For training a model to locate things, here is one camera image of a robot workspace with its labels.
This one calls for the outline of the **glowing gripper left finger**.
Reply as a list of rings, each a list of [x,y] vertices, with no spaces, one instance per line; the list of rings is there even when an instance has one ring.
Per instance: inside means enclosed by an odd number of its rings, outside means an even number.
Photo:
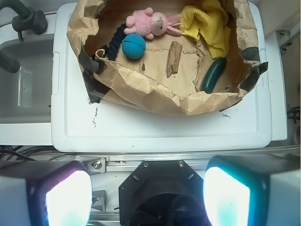
[[[91,177],[79,161],[0,164],[2,226],[85,226],[91,203]]]

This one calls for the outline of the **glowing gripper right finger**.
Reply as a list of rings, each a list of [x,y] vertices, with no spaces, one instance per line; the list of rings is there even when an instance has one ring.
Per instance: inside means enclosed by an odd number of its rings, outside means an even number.
[[[216,155],[207,165],[203,198],[213,226],[299,226],[300,157]]]

